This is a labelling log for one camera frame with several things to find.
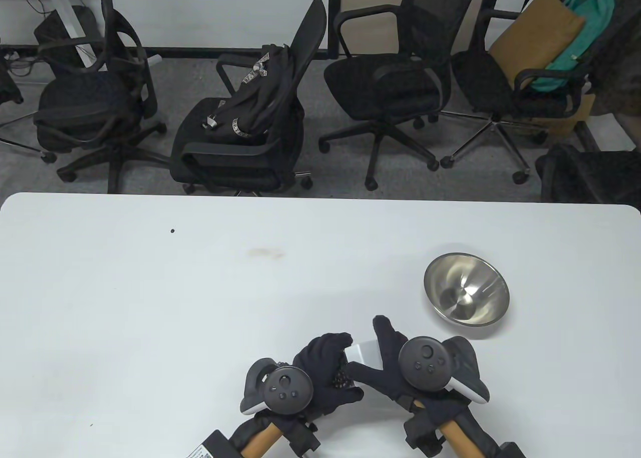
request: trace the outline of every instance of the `white wall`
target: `white wall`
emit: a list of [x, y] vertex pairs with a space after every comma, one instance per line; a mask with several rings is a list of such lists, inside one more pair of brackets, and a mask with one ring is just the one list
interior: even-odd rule
[[[30, 0], [39, 9], [37, 0]], [[99, 0], [84, 0], [94, 12]], [[149, 47], [260, 48], [290, 43], [312, 0], [114, 0]], [[47, 9], [51, 4], [45, 1]], [[25, 0], [0, 0], [3, 44], [35, 44], [42, 16]], [[327, 36], [321, 44], [327, 48]]]

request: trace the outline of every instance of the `cable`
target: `cable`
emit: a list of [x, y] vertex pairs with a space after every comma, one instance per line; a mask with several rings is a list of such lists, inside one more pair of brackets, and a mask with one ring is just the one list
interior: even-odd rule
[[48, 16], [48, 15], [51, 13], [51, 12], [46, 12], [46, 11], [44, 10], [44, 4], [42, 4], [42, 0], [39, 0], [39, 2], [40, 2], [40, 3], [41, 3], [41, 5], [42, 5], [42, 12], [41, 12], [41, 11], [39, 11], [38, 9], [36, 9], [36, 7], [34, 7], [34, 5], [33, 5], [31, 2], [29, 2], [29, 0], [26, 0], [26, 2], [29, 4], [29, 7], [31, 7], [32, 9], [34, 9], [34, 11], [35, 11], [35, 12], [37, 12], [37, 13], [39, 13], [41, 16], [45, 16], [45, 17], [46, 17], [46, 16]]

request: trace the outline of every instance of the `stainless steel bowl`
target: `stainless steel bowl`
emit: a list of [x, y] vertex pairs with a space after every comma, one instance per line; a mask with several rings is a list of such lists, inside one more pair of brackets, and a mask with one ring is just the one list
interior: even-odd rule
[[443, 318], [464, 326], [487, 326], [510, 305], [505, 279], [489, 263], [470, 254], [437, 257], [425, 271], [425, 292]]

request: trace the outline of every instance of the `brown pillow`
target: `brown pillow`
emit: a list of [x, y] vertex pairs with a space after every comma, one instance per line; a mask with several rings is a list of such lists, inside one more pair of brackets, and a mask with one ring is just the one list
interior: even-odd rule
[[584, 25], [585, 19], [560, 0], [533, 0], [492, 44], [490, 55], [514, 89], [520, 71], [545, 69], [572, 44]]

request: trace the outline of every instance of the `gloved hand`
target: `gloved hand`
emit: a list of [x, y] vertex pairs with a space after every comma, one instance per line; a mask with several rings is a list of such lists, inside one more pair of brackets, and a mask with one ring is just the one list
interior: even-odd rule
[[464, 412], [470, 400], [456, 391], [424, 392], [410, 385], [399, 366], [399, 353], [403, 344], [408, 340], [403, 334], [392, 327], [392, 323], [385, 316], [376, 316], [373, 320], [374, 331], [378, 339], [378, 348], [381, 351], [383, 369], [373, 369], [357, 362], [348, 363], [344, 371], [354, 381], [371, 386], [376, 391], [384, 394], [389, 399], [399, 403], [407, 403], [409, 398], [423, 404], [434, 426], [441, 426]]
[[319, 416], [330, 414], [341, 405], [355, 403], [363, 398], [359, 387], [337, 389], [332, 380], [339, 371], [345, 348], [351, 346], [352, 337], [348, 333], [328, 333], [312, 339], [300, 353], [293, 358], [293, 366], [302, 369], [310, 377], [314, 394], [307, 408], [298, 415], [283, 416], [271, 410], [263, 410], [236, 429], [229, 438], [238, 451], [242, 451], [250, 440], [270, 423], [274, 423], [284, 435], [297, 424], [311, 423]]

